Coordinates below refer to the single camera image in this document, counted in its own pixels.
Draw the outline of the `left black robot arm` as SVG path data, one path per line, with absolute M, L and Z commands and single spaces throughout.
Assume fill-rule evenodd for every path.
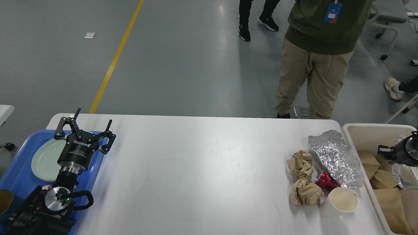
M 62 117 L 55 131 L 31 134 L 1 178 L 13 202 L 1 215 L 2 235 L 74 235 L 84 210 L 93 205 L 104 155 L 116 139 L 108 122 L 103 132 L 79 128 L 80 110 Z

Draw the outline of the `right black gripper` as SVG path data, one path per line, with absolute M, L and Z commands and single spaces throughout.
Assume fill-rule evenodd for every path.
M 394 147 L 378 146 L 378 154 L 387 160 L 394 160 L 398 164 L 411 167 L 418 166 L 417 131 L 413 131 L 409 137 L 398 142 Z

